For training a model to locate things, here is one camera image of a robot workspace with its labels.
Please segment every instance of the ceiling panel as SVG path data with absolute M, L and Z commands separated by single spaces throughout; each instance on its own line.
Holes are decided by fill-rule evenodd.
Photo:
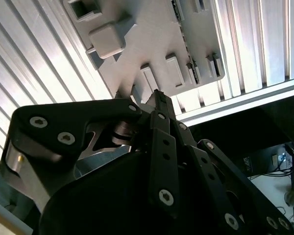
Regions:
M 90 2 L 101 8 L 72 15 Z M 207 19 L 209 28 L 201 25 Z M 101 59 L 93 30 L 109 21 L 127 46 Z M 209 80 L 200 70 L 218 61 L 224 77 Z M 200 74 L 207 85 L 196 83 Z M 187 125 L 294 95 L 294 0 L 0 1 L 0 158 L 18 107 L 117 91 L 140 103 L 154 88 L 169 91 Z

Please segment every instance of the screw hole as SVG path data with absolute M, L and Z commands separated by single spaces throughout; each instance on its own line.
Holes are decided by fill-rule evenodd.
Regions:
M 215 180 L 215 177 L 212 174 L 208 174 L 208 176 L 211 180 Z
M 166 153 L 162 154 L 163 158 L 166 160 L 170 160 L 170 156 Z
M 208 163 L 208 161 L 207 161 L 205 158 L 201 158 L 201 160 L 202 160 L 204 163 Z
M 158 113 L 158 117 L 161 119 L 166 119 L 166 116 L 164 116 L 162 113 Z

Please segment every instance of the bolt head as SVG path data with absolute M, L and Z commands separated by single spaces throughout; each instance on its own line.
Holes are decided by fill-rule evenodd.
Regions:
M 44 119 L 43 117 L 32 117 L 29 120 L 29 123 L 37 128 L 44 128 L 48 125 L 48 122 L 46 119 Z
M 208 148 L 210 149 L 214 149 L 215 147 L 212 145 L 212 143 L 210 142 L 207 142 L 206 145 L 208 146 Z
M 71 145 L 75 142 L 75 137 L 69 132 L 61 132 L 58 135 L 58 141 L 66 145 Z
M 224 215 L 224 219 L 226 221 L 226 223 L 234 230 L 238 230 L 239 229 L 239 223 L 237 222 L 236 218 L 229 214 L 229 213 L 226 213 Z
M 183 129 L 183 130 L 186 130 L 187 129 L 187 126 L 183 123 L 180 123 L 179 126 Z
M 128 107 L 130 108 L 130 110 L 133 110 L 133 111 L 136 111 L 137 110 L 136 107 L 133 106 L 133 105 L 129 105 Z
M 174 202 L 172 194 L 165 189 L 159 191 L 159 199 L 167 206 L 172 206 Z
M 166 119 L 166 117 L 163 114 L 158 114 L 158 117 L 161 119 Z

